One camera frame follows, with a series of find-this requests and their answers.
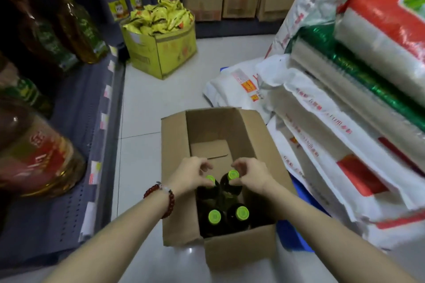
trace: soy sauce bottle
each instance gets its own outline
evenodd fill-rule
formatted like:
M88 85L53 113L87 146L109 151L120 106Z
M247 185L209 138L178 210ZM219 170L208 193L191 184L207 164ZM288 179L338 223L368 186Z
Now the soy sauce bottle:
M232 232L242 232L249 227L249 210L244 204L238 203L232 205L227 210L226 217Z
M196 189L196 198L210 207L214 207L220 194L220 184L213 176L207 176L207 179L210 179L215 184L214 187L198 187Z
M219 209L210 209L204 213L199 221L199 232L203 238L228 234L224 213Z
M242 192L242 186L232 186L229 181L239 178L239 173L236 170L231 170L226 173L220 180L221 195L218 199L218 205L221 210L227 209L238 202L238 196Z

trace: yellow cardboard box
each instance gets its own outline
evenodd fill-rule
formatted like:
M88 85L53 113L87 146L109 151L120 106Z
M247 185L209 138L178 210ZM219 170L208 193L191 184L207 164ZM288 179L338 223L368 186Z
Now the yellow cardboard box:
M196 53L195 22L187 28L154 37L129 32L120 23L134 68L163 80Z

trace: person's right hand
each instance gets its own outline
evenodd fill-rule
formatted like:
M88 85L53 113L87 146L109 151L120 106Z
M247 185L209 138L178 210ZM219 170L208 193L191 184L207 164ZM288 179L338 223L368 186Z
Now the person's right hand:
M240 178L229 182L232 186L243 185L257 194L264 195L265 186L275 182L266 164L256 158L239 158L232 163L232 167L240 175Z

